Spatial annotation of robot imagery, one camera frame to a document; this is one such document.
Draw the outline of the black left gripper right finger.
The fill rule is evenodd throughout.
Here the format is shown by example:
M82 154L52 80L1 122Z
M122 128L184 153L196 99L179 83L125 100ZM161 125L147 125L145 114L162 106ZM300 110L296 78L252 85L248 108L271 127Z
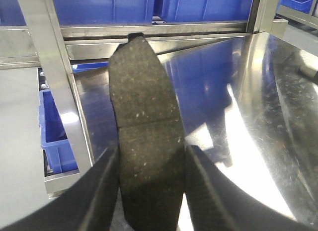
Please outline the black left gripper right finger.
M230 181L199 149L188 145L185 194L196 231L312 231L257 201Z

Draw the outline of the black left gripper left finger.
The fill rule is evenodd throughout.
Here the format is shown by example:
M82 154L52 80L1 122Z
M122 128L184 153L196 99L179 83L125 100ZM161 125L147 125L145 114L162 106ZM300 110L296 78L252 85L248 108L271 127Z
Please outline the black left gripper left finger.
M94 166L54 201L5 231L107 231L119 189L119 153L105 151Z

